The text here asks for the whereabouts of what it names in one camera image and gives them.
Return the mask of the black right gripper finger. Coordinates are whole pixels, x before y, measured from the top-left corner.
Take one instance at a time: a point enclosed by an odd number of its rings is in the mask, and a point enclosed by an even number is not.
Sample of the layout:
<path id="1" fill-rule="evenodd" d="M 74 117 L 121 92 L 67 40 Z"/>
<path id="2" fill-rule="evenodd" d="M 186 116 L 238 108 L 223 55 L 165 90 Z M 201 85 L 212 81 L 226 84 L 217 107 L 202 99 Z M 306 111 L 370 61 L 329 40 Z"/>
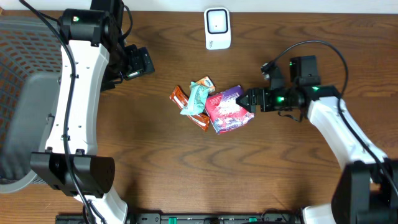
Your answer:
<path id="1" fill-rule="evenodd" d="M 246 99 L 246 98 L 243 98 L 243 99 L 240 99 L 240 100 L 237 99 L 236 100 L 236 104 L 241 106 L 242 108 L 244 108 L 249 113 L 255 113 L 256 112 L 256 106 L 252 105 L 251 102 L 248 99 Z"/>
<path id="2" fill-rule="evenodd" d="M 242 95 L 237 97 L 236 102 L 252 102 L 252 89 L 246 90 Z"/>

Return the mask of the small orange tissue pack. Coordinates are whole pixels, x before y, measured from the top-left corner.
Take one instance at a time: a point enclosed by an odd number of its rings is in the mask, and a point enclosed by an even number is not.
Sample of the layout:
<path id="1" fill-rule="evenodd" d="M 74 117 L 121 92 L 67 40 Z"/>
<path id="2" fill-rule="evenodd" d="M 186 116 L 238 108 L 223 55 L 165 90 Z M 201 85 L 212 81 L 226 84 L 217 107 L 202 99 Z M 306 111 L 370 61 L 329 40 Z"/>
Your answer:
<path id="1" fill-rule="evenodd" d="M 216 87 L 209 76 L 205 76 L 202 79 L 196 81 L 196 84 L 203 85 L 208 88 L 208 93 L 214 93 Z"/>

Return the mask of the mint green wipes pack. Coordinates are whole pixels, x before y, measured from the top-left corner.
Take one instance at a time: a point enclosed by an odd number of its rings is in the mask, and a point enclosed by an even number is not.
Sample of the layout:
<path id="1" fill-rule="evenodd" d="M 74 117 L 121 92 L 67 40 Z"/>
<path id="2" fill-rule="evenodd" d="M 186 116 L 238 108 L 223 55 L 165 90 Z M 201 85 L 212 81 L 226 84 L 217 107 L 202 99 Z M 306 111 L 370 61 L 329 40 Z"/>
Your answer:
<path id="1" fill-rule="evenodd" d="M 208 88 L 191 82 L 190 96 L 188 103 L 182 108 L 180 114 L 182 115 L 196 115 L 205 110 L 205 103 L 208 97 Z"/>

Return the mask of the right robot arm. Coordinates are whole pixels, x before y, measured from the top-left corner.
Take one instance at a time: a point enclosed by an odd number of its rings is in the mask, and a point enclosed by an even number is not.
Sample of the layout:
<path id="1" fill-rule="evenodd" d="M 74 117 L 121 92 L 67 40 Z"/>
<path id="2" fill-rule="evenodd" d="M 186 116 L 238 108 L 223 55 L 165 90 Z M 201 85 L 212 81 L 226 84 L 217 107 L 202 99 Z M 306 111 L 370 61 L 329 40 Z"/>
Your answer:
<path id="1" fill-rule="evenodd" d="M 290 59 L 292 86 L 284 87 L 278 66 L 261 70 L 267 88 L 252 88 L 236 100 L 250 113 L 300 110 L 324 137 L 343 173 L 330 203 L 302 209 L 299 223 L 397 223 L 397 194 L 385 174 L 397 180 L 397 161 L 388 158 L 356 124 L 333 85 L 322 85 L 314 55 Z"/>

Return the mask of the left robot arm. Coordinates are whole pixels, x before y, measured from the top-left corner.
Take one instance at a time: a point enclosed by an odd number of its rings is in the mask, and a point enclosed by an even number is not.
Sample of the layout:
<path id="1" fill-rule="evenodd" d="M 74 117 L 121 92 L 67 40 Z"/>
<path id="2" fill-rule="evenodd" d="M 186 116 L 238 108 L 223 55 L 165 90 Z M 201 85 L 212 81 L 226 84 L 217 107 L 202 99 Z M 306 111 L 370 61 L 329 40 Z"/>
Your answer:
<path id="1" fill-rule="evenodd" d="M 122 1 L 93 1 L 66 9 L 53 34 L 62 45 L 62 76 L 53 125 L 31 169 L 51 188 L 83 204 L 86 223 L 128 223 L 129 208 L 114 188 L 115 161 L 100 157 L 99 97 L 123 81 L 153 73 L 146 48 L 126 45 Z"/>

